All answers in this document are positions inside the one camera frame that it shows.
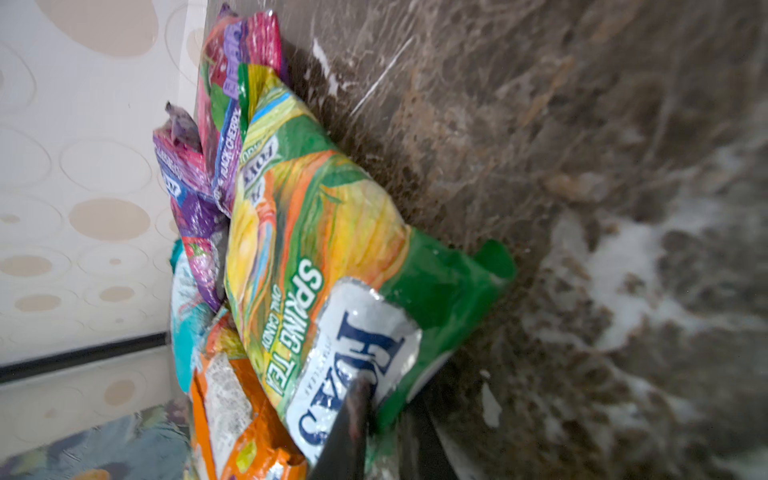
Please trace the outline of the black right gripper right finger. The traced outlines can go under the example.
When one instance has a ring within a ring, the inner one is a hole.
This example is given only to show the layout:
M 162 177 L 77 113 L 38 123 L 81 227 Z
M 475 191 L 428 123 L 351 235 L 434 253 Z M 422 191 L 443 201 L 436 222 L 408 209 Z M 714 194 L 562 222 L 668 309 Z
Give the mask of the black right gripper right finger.
M 399 477 L 403 480 L 457 480 L 422 393 L 398 419 Z

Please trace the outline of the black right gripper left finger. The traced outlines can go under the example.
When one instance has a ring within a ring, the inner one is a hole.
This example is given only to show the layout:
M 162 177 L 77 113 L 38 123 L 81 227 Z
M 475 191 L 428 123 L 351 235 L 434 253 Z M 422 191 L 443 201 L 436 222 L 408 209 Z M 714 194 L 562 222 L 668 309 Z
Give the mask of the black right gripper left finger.
M 350 384 L 309 480 L 364 478 L 368 424 L 372 419 L 371 387 L 362 376 Z

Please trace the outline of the green Fox's spring tea packet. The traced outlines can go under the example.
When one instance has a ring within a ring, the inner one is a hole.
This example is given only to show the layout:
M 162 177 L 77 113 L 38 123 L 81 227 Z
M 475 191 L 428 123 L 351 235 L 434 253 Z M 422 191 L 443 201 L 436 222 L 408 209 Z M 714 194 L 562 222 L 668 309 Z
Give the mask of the green Fox's spring tea packet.
M 241 64 L 238 80 L 224 285 L 268 399 L 316 464 L 356 378 L 390 427 L 517 267 L 500 242 L 468 255 L 408 225 L 273 69 Z

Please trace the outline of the white floral paper bag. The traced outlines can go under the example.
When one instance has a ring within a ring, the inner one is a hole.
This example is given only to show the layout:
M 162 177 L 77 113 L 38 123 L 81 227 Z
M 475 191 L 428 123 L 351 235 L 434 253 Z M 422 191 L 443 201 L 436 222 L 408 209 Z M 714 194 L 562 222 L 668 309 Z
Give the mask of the white floral paper bag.
M 189 402 L 176 399 L 1 462 L 3 479 L 181 479 Z

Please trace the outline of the orange snack packet centre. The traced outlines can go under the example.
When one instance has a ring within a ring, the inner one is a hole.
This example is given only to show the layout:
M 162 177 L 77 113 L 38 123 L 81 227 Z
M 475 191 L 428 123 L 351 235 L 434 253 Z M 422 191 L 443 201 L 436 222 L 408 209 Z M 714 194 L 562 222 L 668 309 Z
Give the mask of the orange snack packet centre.
M 222 308 L 196 351 L 187 479 L 305 479 L 309 463 L 264 393 Z

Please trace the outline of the teal snack packet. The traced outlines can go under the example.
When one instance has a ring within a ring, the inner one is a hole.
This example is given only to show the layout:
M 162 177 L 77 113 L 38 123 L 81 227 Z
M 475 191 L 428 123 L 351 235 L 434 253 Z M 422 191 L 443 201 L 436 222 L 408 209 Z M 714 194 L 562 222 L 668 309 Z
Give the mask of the teal snack packet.
M 199 343 L 213 319 L 213 311 L 198 290 L 181 239 L 174 243 L 170 265 L 170 344 L 179 387 L 188 395 L 199 364 Z

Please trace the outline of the purple Fox's candy packet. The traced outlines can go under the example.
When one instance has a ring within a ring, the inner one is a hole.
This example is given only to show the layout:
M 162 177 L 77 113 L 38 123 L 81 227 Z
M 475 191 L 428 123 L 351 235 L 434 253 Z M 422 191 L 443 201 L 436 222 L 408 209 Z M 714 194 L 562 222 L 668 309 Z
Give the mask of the purple Fox's candy packet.
M 165 104 L 165 123 L 153 131 L 171 210 L 198 291 L 218 311 L 226 294 L 223 285 L 229 220 L 219 209 L 197 124 L 182 107 Z

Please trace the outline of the pink candy packet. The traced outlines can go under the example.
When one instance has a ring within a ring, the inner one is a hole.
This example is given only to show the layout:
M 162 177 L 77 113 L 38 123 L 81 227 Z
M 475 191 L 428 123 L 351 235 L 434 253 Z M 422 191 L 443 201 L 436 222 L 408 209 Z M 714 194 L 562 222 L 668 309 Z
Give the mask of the pink candy packet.
M 238 15 L 223 3 L 201 49 L 196 120 L 208 183 L 219 210 L 232 214 L 242 150 L 238 71 L 242 63 L 264 65 L 287 78 L 277 15 Z

